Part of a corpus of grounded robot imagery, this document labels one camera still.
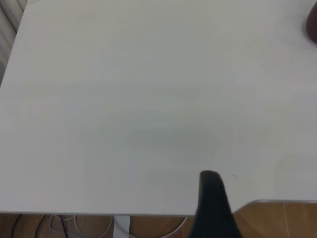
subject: floor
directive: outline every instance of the floor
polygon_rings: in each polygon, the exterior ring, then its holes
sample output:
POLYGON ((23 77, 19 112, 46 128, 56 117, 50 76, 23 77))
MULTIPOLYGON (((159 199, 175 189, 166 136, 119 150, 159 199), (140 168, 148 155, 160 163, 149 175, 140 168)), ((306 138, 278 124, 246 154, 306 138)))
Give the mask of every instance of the floor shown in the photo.
MULTIPOLYGON (((11 228, 18 215, 0 215, 0 237, 9 238, 11 228)), ((234 214, 244 238, 317 238, 317 204, 257 203, 234 214)), ((18 222, 14 238, 33 238, 42 215, 23 215, 18 222)), ((139 238, 158 238, 174 230, 183 221, 181 217, 131 217, 130 233, 139 238)), ((101 235, 110 223, 107 216, 78 216, 78 227, 86 236, 101 235)), ((171 238, 186 238, 193 219, 171 238)), ((39 238, 63 238, 48 228, 49 217, 39 232, 39 238)), ((76 231, 73 220, 67 221, 67 229, 76 231)), ((58 219, 53 227, 62 230, 58 219)), ((112 231, 106 238, 112 238, 112 231)))

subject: white table leg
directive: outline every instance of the white table leg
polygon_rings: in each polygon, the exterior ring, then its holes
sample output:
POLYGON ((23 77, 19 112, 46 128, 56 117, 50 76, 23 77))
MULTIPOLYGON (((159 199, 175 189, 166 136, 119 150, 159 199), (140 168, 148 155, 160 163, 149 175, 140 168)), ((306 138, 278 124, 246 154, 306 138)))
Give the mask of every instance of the white table leg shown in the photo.
MULTIPOLYGON (((130 230, 130 216, 115 216, 115 220, 119 223, 122 229, 129 232, 130 230)), ((118 227, 116 222, 114 222, 113 228, 113 238, 129 238, 127 234, 122 232, 122 230, 118 227)))

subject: black object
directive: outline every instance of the black object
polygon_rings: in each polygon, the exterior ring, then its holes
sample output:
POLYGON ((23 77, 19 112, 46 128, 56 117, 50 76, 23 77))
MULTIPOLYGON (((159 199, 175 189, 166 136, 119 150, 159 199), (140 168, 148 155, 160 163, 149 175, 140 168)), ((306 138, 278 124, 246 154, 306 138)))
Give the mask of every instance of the black object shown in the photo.
POLYGON ((11 230, 11 238, 14 237, 14 231, 15 231, 16 225, 18 224, 18 222, 19 222, 19 220, 21 219, 21 217, 22 217, 22 214, 20 214, 20 215, 16 218, 16 220, 15 220, 15 222, 14 222, 14 224, 13 224, 13 227, 12 227, 12 230, 11 230))
POLYGON ((216 172, 200 173, 198 209, 188 238, 242 238, 216 172))
POLYGON ((61 224, 63 225, 63 230, 64 230, 65 237, 68 238, 68 233, 67 233, 66 226, 65 226, 65 223, 64 223, 64 218, 63 218, 62 215, 60 215, 59 217, 60 217, 61 224))
POLYGON ((44 221, 44 219, 45 219, 45 217, 46 217, 47 215, 44 215, 43 217, 42 217, 42 219, 40 220, 40 223, 38 224, 38 227, 36 227, 36 231, 35 231, 35 238, 38 238, 39 237, 39 232, 40 232, 40 229, 41 229, 41 227, 42 227, 42 224, 43 224, 43 221, 44 221))
POLYGON ((307 17, 306 31, 310 39, 317 44, 317 2, 307 17))

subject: white cable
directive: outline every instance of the white cable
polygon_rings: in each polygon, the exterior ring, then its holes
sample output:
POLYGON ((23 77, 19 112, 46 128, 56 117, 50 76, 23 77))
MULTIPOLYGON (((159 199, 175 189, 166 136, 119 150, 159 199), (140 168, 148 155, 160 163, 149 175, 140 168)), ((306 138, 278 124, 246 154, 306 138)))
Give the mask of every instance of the white cable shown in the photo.
MULTIPOLYGON (((124 228, 122 228, 122 226, 120 225, 120 223, 118 222, 118 220, 115 218, 113 218, 114 220, 114 223, 116 224, 116 226, 119 228, 119 230, 121 230, 125 235, 129 236, 130 238, 138 238, 138 237, 135 237, 133 235, 131 235, 130 233, 128 233, 124 228)), ((162 237, 159 237, 159 238, 167 238, 169 236, 171 236, 172 234, 174 234, 175 232, 177 232, 183 225, 184 223, 186 222, 187 220, 187 217, 182 221, 182 223, 175 229, 173 230, 171 233, 168 233, 167 235, 165 236, 162 236, 162 237)))
MULTIPOLYGON (((59 217, 58 215, 54 214, 54 216, 55 216, 57 219, 60 219, 60 217, 59 217)), ((68 217, 68 218, 63 218, 63 219, 64 219, 64 221, 69 221, 69 220, 71 220, 71 219, 73 219, 73 218, 74 218, 74 216, 71 216, 71 217, 68 217)))
MULTIPOLYGON (((112 223, 113 223, 113 216, 111 216, 111 221, 110 221, 110 224, 109 224, 108 228, 106 229, 106 231, 101 236, 96 237, 96 238, 103 238, 105 235, 107 235, 107 233, 109 232, 109 230, 111 228, 112 223)), ((77 225, 77 215, 74 216, 74 225, 75 225, 76 230, 80 233, 80 235, 83 238, 95 238, 95 237, 87 237, 87 236, 85 236, 85 234, 83 234, 81 232, 81 230, 79 230, 78 225, 77 225)))
MULTIPOLYGON (((55 233, 59 233, 59 234, 64 234, 64 231, 60 231, 60 230, 57 230, 57 229, 53 228, 53 218, 54 218, 54 215, 51 215, 50 222, 49 222, 50 231, 51 232, 55 232, 55 233)), ((81 235, 76 234, 74 232, 67 232, 67 234, 70 235, 70 236, 78 237, 78 238, 84 238, 81 235)))

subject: curtain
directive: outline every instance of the curtain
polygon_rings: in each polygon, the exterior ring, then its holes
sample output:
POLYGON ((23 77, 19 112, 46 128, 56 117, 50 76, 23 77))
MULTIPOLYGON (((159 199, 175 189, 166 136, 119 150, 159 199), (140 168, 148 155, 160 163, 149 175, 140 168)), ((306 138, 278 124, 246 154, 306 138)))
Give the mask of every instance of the curtain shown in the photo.
POLYGON ((27 0, 0 0, 0 63, 7 65, 27 0))

